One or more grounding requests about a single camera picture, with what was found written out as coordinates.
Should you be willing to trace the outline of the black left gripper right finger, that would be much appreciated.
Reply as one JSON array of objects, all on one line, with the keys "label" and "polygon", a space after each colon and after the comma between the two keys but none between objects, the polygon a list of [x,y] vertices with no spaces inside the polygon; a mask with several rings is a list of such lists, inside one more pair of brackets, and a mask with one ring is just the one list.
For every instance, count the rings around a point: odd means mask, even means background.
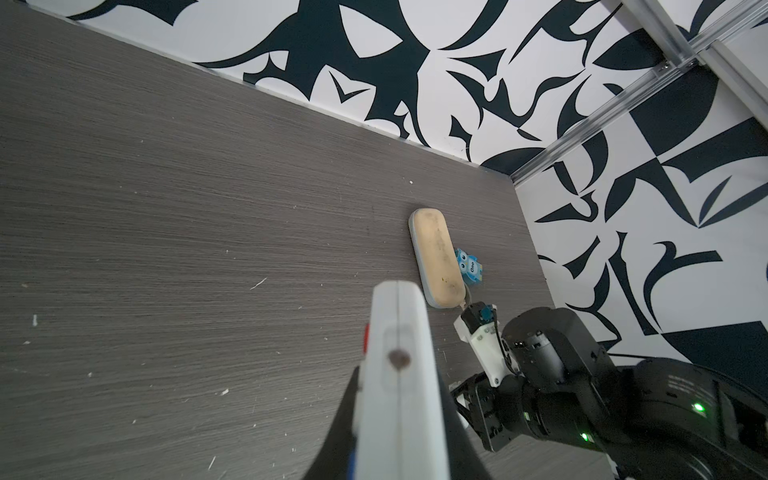
[{"label": "black left gripper right finger", "polygon": [[491,476],[472,446],[444,381],[438,378],[449,473],[452,480],[490,480]]}]

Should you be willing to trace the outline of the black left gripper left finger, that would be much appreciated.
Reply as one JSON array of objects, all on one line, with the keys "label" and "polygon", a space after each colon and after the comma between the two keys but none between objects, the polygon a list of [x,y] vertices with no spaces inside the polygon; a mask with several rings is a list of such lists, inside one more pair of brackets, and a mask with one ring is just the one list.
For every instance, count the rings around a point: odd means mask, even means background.
[{"label": "black left gripper left finger", "polygon": [[351,479],[350,460],[356,447],[353,419],[358,378],[359,368],[355,367],[320,451],[305,473],[304,479]]}]

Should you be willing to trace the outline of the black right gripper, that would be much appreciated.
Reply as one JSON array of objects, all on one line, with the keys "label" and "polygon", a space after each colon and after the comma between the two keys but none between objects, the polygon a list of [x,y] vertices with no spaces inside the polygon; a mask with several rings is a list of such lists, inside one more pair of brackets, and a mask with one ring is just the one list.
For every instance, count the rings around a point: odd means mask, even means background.
[{"label": "black right gripper", "polygon": [[526,395],[531,392],[522,376],[509,375],[493,386],[485,373],[473,375],[451,387],[460,417],[488,452],[500,452],[521,436],[537,438],[532,429],[534,414],[524,404]]}]

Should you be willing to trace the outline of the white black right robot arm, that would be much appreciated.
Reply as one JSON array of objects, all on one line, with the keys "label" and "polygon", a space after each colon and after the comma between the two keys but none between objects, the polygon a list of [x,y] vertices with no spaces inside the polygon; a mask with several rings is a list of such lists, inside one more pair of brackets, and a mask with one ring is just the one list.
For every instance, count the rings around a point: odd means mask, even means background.
[{"label": "white black right robot arm", "polygon": [[489,452],[527,436],[602,452],[620,479],[767,475],[767,403],[722,373],[669,358],[618,366],[564,308],[500,324],[477,302],[454,327],[482,372],[451,394]]}]

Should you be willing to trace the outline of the white remote control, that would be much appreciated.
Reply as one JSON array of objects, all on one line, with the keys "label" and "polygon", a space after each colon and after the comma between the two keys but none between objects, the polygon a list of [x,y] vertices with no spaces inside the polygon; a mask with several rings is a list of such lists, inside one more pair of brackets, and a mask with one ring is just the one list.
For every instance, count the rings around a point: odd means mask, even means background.
[{"label": "white remote control", "polygon": [[413,282],[373,289],[352,430],[352,479],[450,477],[427,306]]}]

